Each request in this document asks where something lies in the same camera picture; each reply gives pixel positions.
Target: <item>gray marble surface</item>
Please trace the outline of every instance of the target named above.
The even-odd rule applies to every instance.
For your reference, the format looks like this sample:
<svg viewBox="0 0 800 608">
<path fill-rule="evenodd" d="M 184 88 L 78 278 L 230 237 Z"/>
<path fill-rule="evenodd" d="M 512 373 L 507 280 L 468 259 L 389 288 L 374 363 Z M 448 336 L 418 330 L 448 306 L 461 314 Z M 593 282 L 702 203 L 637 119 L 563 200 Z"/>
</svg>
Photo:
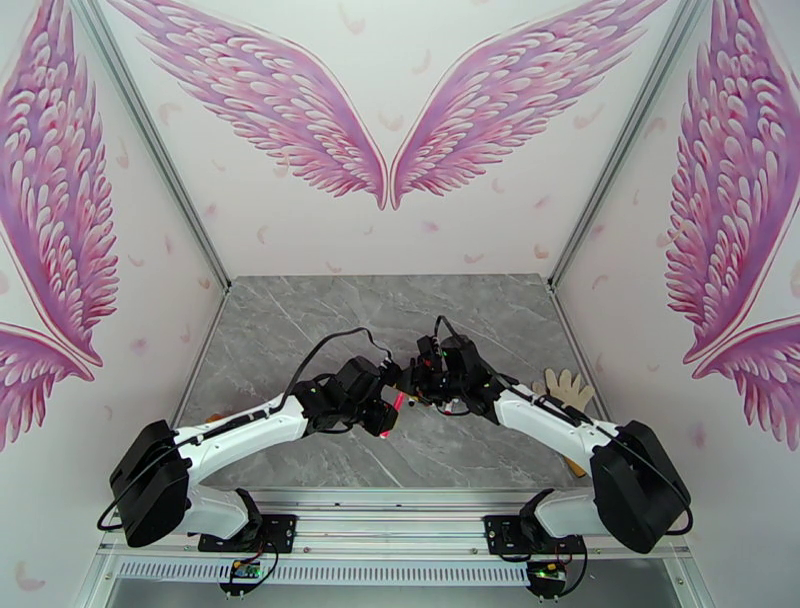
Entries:
<svg viewBox="0 0 800 608">
<path fill-rule="evenodd" d="M 281 393 L 332 331 L 364 325 L 404 365 L 438 314 L 501 372 L 530 383 L 577 363 L 538 276 L 245 277 L 238 279 L 180 424 L 227 415 Z M 363 335 L 333 341 L 305 377 L 351 356 L 382 354 Z M 388 439 L 361 428 L 271 447 L 219 471 L 222 487 L 568 487 L 581 482 L 540 443 L 475 416 L 404 407 Z"/>
</svg>

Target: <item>angel wing mural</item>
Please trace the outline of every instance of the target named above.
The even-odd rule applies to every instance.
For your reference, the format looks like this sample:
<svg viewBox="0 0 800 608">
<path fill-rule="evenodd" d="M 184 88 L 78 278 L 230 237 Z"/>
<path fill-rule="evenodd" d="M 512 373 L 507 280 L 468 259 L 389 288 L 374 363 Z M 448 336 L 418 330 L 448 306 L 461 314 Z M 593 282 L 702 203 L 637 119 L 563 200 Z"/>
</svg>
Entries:
<svg viewBox="0 0 800 608">
<path fill-rule="evenodd" d="M 739 333 L 800 202 L 796 79 L 750 0 L 715 0 L 689 77 L 673 178 L 667 287 L 694 326 L 694 377 L 735 380 L 749 423 L 800 443 L 800 318 Z"/>
<path fill-rule="evenodd" d="M 502 162 L 623 61 L 666 0 L 590 0 L 465 52 L 443 76 L 391 168 L 342 85 L 298 44 L 172 0 L 108 0 L 157 65 L 296 177 L 380 209 L 413 190 L 443 196 Z"/>
<path fill-rule="evenodd" d="M 42 0 L 0 97 L 0 236 L 47 336 L 0 322 L 0 450 L 42 424 L 54 383 L 92 380 L 114 311 L 111 186 L 86 63 L 64 0 Z"/>
</svg>

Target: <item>feather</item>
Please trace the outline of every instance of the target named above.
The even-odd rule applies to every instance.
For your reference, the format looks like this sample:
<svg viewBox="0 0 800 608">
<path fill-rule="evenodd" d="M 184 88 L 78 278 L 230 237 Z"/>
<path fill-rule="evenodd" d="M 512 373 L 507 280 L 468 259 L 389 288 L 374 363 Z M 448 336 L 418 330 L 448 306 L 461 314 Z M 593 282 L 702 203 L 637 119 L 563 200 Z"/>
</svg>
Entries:
<svg viewBox="0 0 800 608">
<path fill-rule="evenodd" d="M 342 86 L 321 60 L 268 32 L 171 0 L 109 0 L 146 34 L 155 62 L 234 133 L 309 185 L 386 204 L 386 167 Z"/>
<path fill-rule="evenodd" d="M 800 198 L 800 107 L 749 0 L 715 0 L 711 42 L 689 76 L 668 260 L 670 307 L 694 324 L 686 363 L 742 323 Z"/>
<path fill-rule="evenodd" d="M 740 332 L 704 360 L 693 377 L 718 372 L 736 382 L 749 424 L 759 420 L 791 450 L 800 445 L 800 315 Z"/>
<path fill-rule="evenodd" d="M 60 343 L 31 329 L 0 323 L 0 451 L 7 433 L 13 442 L 33 421 L 41 426 L 53 384 L 67 376 L 94 379 Z"/>
<path fill-rule="evenodd" d="M 0 145 L 3 241 L 48 329 L 102 365 L 91 340 L 117 290 L 111 187 L 64 0 L 43 0 L 2 89 Z"/>
<path fill-rule="evenodd" d="M 400 148 L 392 206 L 423 190 L 442 196 L 485 173 L 594 89 L 665 0 L 591 0 L 473 47 L 442 78 Z"/>
</svg>

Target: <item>wire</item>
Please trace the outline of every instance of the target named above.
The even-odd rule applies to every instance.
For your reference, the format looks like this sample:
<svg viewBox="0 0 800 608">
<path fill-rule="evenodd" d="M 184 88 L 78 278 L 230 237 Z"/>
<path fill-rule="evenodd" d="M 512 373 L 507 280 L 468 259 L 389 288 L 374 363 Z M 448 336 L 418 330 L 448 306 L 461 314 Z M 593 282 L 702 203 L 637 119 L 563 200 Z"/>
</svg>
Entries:
<svg viewBox="0 0 800 608">
<path fill-rule="evenodd" d="M 242 566 L 246 566 L 247 564 L 252 564 L 263 554 L 264 554 L 264 543 L 261 543 L 261 545 L 258 547 L 258 553 L 256 553 L 253 557 L 248 557 L 247 559 L 243 560 L 238 560 L 238 559 L 235 560 L 233 562 L 233 565 L 231 566 L 230 576 L 228 576 L 228 584 L 229 585 L 233 584 L 233 577 L 239 568 L 241 568 Z"/>
<path fill-rule="evenodd" d="M 647 468 L 649 468 L 651 471 L 653 471 L 653 473 L 655 473 L 658 477 L 660 477 L 661 480 L 665 484 L 667 484 L 667 486 L 669 486 L 669 488 L 675 493 L 675 496 L 678 497 L 678 500 L 680 501 L 681 505 L 683 506 L 683 510 L 686 512 L 686 525 L 683 528 L 681 528 L 680 530 L 667 530 L 666 532 L 664 532 L 664 535 L 665 536 L 681 536 L 683 534 L 687 534 L 688 532 L 690 532 L 692 530 L 692 528 L 694 527 L 694 514 L 692 513 L 692 509 L 689 506 L 689 501 L 686 500 L 686 497 L 683 495 L 683 493 L 678 488 L 675 487 L 675 484 L 672 483 L 669 479 L 667 479 L 667 477 L 661 471 L 659 471 L 656 467 L 654 467 L 652 464 L 650 464 L 650 462 L 648 462 L 647 459 L 645 459 L 641 454 L 639 454 L 638 452 L 636 452 L 636 451 L 632 450 L 631 448 L 629 448 L 627 445 L 625 445 L 622 441 L 620 441 L 619 439 L 614 437 L 611 433 L 606 431 L 604 428 L 598 426 L 597 424 L 594 425 L 594 428 L 596 428 L 603 435 L 608 437 L 611 441 L 613 441 L 616 445 L 621 447 L 623 450 L 625 450 L 629 454 L 631 454 L 634 457 L 636 457 Z"/>
<path fill-rule="evenodd" d="M 586 543 L 581 543 L 581 544 L 583 544 L 583 565 L 581 566 L 581 573 L 578 575 L 578 578 L 575 579 L 575 582 L 572 583 L 572 587 L 567 589 L 564 593 L 559 594 L 558 599 L 561 599 L 562 597 L 566 597 L 570 593 L 575 591 L 575 589 L 577 589 L 580 586 L 580 584 L 583 582 L 583 577 L 586 576 L 586 568 L 589 565 L 589 549 L 586 548 Z"/>
<path fill-rule="evenodd" d="M 311 360 L 317 355 L 317 353 L 322 350 L 322 347 L 325 346 L 328 342 L 335 338 L 343 338 L 345 336 L 352 336 L 353 334 L 357 334 L 359 332 L 364 332 L 367 334 L 367 338 L 369 338 L 370 344 L 372 344 L 375 348 L 382 350 L 386 353 L 386 357 L 392 361 L 392 351 L 384 346 L 379 346 L 375 343 L 375 338 L 372 336 L 372 332 L 367 329 L 366 327 L 356 327 L 354 329 L 349 329 L 347 331 L 339 331 L 332 334 L 328 334 L 322 340 L 317 342 L 317 345 L 311 349 L 311 351 L 306 355 L 305 359 L 300 362 L 300 365 L 297 366 L 297 370 L 294 372 L 292 379 L 289 381 L 289 386 L 286 387 L 286 390 L 283 392 L 281 396 L 281 401 L 275 407 L 269 408 L 270 416 L 272 414 L 277 414 L 283 409 L 283 406 L 286 405 L 286 400 L 289 399 L 289 395 L 291 394 L 292 390 L 294 390 L 297 381 L 300 379 L 300 376 L 305 371 L 308 364 L 311 363 Z"/>
<path fill-rule="evenodd" d="M 533 557 L 530 553 L 528 555 L 500 555 L 500 559 L 504 562 L 508 562 L 509 564 L 524 564 L 527 561 L 530 561 L 531 557 Z"/>
<path fill-rule="evenodd" d="M 173 445 L 173 446 L 169 447 L 167 450 L 165 450 L 164 452 L 162 452 L 161 454 L 159 454 L 159 455 L 158 455 L 158 457 L 157 457 L 157 458 L 155 458 L 155 460 L 153 460 L 153 461 L 151 461 L 150 463 L 148 463 L 146 467 L 144 467 L 144 468 L 143 468 L 141 471 L 139 471 L 139 474 L 138 474 L 138 475 L 136 475 L 136 477 L 134 477 L 134 478 L 133 478 L 133 479 L 132 479 L 132 480 L 131 480 L 131 481 L 128 483 L 128 485 L 127 485 L 127 486 L 125 486 L 125 489 L 124 489 L 124 490 L 122 490 L 122 492 L 120 492 L 120 493 L 119 493 L 119 495 L 118 495 L 118 496 L 116 496 L 116 497 L 114 498 L 114 500 L 111 502 L 111 504 L 110 504 L 110 505 L 108 505 L 108 507 L 106 507 L 106 510 L 105 510 L 105 511 L 103 511 L 103 514 L 102 514 L 102 515 L 100 516 L 100 518 L 97 520 L 97 529 L 98 529 L 98 530 L 100 530 L 100 531 L 102 531 L 102 532 L 113 532 L 114 530 L 120 530 L 120 529 L 123 527 L 123 525 L 122 525 L 122 524 L 114 524 L 113 526 L 109 526 L 109 525 L 106 525 L 106 524 L 104 524 L 104 523 L 103 523 L 103 520 L 104 520 L 106 517 L 108 517 L 108 515 L 111 513 L 111 511 L 113 511 L 114 509 L 116 509 L 116 508 L 117 508 L 117 506 L 119 505 L 119 503 L 120 503 L 120 501 L 122 500 L 122 498 L 123 498 L 123 497 L 124 497 L 124 496 L 125 496 L 125 495 L 126 495 L 128 492 L 130 492 L 131 488 L 133 488 L 133 486 L 135 486 L 135 485 L 136 485 L 136 484 L 139 482 L 139 480 L 140 480 L 142 477 L 144 477 L 144 476 L 145 476 L 145 474 L 147 474 L 147 473 L 150 471 L 150 469 L 152 469 L 153 467 L 155 467 L 155 466 L 156 466 L 157 464 L 159 464 L 159 463 L 160 463 L 162 460 L 164 460 L 164 459 L 165 459 L 167 456 L 169 456 L 170 454 L 172 454 L 172 452 L 176 452 L 176 451 L 178 451 L 180 448 L 182 448 L 183 446 L 185 446 L 185 445 L 187 445 L 187 444 L 189 444 L 189 443 L 194 443 L 195 445 L 199 445 L 199 444 L 200 444 L 199 437 L 201 437 L 201 436 L 202 436 L 202 435 L 194 435 L 194 436 L 192 436 L 192 437 L 189 437 L 188 439 L 184 439 L 184 440 L 183 440 L 183 441 L 181 441 L 180 443 L 176 443 L 175 445 Z"/>
<path fill-rule="evenodd" d="M 280 557 L 280 555 L 278 554 L 278 547 L 276 547 L 273 544 L 273 542 L 269 541 L 269 540 L 266 542 L 266 544 L 269 545 L 270 547 L 272 547 L 272 550 L 275 552 L 275 559 L 273 560 L 272 566 L 270 567 L 270 569 L 267 571 L 267 573 L 264 575 L 264 577 L 261 580 L 259 580 L 253 586 L 253 589 L 256 589 L 256 588 L 260 587 L 265 580 L 267 580 L 270 576 L 272 576 L 275 573 L 275 568 L 278 567 L 278 558 Z"/>
</svg>

